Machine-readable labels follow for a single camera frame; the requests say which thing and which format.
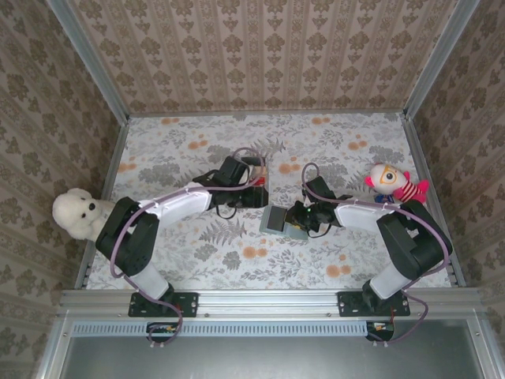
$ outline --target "plush fish toy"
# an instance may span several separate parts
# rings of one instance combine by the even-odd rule
[[[365,178],[365,184],[383,195],[393,195],[398,200],[406,202],[410,199],[426,202],[429,181],[422,180],[419,184],[410,181],[410,173],[402,173],[398,168],[388,164],[376,164]]]

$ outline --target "patterned wallpaper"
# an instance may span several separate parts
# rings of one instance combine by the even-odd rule
[[[457,0],[69,0],[134,114],[401,108]]]
[[[99,195],[118,125],[44,1],[0,2],[0,377],[36,369],[82,243],[54,198]]]
[[[505,1],[481,1],[414,122],[466,280],[505,347]]]

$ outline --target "floral tablecloth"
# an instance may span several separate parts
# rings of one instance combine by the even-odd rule
[[[417,179],[398,114],[278,114],[133,118],[113,200],[158,197],[184,186],[236,148],[267,157],[270,202],[290,207],[301,199],[307,162],[337,193],[372,200],[363,178],[376,162],[408,170]],[[332,228],[324,238],[297,241],[259,232],[263,209],[242,209],[231,220],[215,212],[159,231],[153,261],[179,289],[298,289],[361,287],[388,263],[382,238]],[[442,271],[419,282],[449,287]],[[110,276],[97,253],[88,289],[128,288]]]

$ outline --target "metal base plate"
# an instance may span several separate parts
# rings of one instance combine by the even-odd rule
[[[343,291],[337,294],[340,317],[390,317],[410,316],[409,302],[402,293],[397,292],[388,299],[388,307],[372,312],[363,302],[363,291]]]
[[[170,295],[170,304],[182,312],[183,317],[196,317],[198,294],[196,292],[175,292]],[[130,299],[128,316],[130,317],[177,317],[177,314],[166,306],[150,302],[139,293]]]

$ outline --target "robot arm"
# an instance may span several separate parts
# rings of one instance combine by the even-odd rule
[[[320,176],[306,183],[319,197],[339,199]],[[443,250],[436,238],[419,223],[407,216],[385,208],[370,208],[356,204],[336,204],[316,199],[303,191],[305,202],[297,201],[287,212],[286,222],[302,230],[319,231],[322,223],[336,227],[361,229],[380,233],[387,247],[391,263],[363,286],[363,302],[372,311],[388,310],[387,300],[443,260]],[[399,208],[424,220],[443,239],[448,253],[452,246],[426,208],[415,200],[399,205]]]
[[[118,236],[127,221],[145,205],[154,202],[153,206],[136,218],[123,237],[114,263],[150,297],[154,299],[170,297],[174,289],[151,263],[158,229],[219,205],[257,208],[257,205],[261,205],[256,201],[257,187],[233,192],[226,190],[226,187],[246,183],[253,167],[254,165],[228,156],[219,170],[209,171],[193,179],[186,187],[174,193],[138,202],[123,197],[116,203],[100,232],[95,243],[96,249],[110,260]]]

